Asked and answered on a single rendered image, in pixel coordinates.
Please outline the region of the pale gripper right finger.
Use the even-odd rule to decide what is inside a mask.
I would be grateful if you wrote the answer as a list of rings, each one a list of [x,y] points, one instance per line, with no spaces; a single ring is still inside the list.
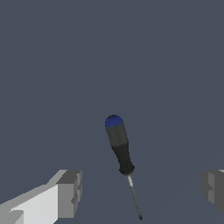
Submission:
[[[224,170],[202,171],[200,178],[203,196],[224,214]]]

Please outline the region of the black blue-capped screwdriver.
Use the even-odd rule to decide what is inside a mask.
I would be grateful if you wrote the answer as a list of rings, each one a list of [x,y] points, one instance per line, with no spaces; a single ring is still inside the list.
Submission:
[[[129,187],[135,202],[136,211],[140,220],[143,219],[137,195],[134,189],[131,174],[135,170],[135,166],[130,160],[129,140],[123,124],[123,119],[119,115],[110,115],[105,120],[105,128],[108,134],[108,140],[112,151],[115,153],[120,165],[119,172],[126,176],[129,181]]]

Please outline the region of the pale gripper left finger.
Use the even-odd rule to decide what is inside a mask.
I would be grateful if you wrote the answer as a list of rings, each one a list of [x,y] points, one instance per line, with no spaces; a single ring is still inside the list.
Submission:
[[[54,224],[73,218],[82,195],[82,171],[59,170],[38,186],[0,205],[0,224]]]

